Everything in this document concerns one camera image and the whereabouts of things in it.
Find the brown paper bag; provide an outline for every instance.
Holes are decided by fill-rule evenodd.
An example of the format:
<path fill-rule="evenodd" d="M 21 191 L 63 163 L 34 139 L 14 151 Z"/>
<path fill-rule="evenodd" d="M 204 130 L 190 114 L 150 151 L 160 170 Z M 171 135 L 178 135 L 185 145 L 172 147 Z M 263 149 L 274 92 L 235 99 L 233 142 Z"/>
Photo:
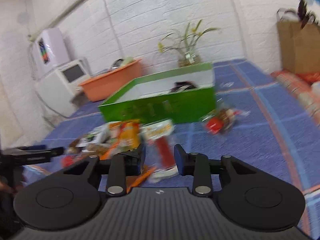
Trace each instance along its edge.
<path fill-rule="evenodd" d="M 320 27 L 300 22 L 277 22 L 282 66 L 293 73 L 320 72 Z"/>

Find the green box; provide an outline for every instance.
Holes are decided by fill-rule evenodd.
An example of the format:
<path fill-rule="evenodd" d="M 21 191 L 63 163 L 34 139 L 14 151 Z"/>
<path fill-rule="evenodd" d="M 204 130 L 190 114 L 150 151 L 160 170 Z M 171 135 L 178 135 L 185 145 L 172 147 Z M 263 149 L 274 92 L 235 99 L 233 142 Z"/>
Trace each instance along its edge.
<path fill-rule="evenodd" d="M 198 88 L 170 93 L 175 82 L 192 81 Z M 200 63 L 135 78 L 99 106 L 107 122 L 140 119 L 150 123 L 172 119 L 197 122 L 216 107 L 211 63 Z"/>

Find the white appliance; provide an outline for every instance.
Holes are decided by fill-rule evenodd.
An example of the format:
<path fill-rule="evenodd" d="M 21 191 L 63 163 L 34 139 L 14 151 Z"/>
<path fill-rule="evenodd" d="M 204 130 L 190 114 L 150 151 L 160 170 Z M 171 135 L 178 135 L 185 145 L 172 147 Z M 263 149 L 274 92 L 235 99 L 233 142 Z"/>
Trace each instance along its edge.
<path fill-rule="evenodd" d="M 78 85 L 90 78 L 87 69 L 81 59 L 57 67 L 36 83 L 36 92 L 50 108 L 70 116 L 77 110 L 71 101 L 82 92 Z"/>
<path fill-rule="evenodd" d="M 59 28 L 46 29 L 39 35 L 33 44 L 32 56 L 36 63 L 37 79 L 70 61 Z"/>

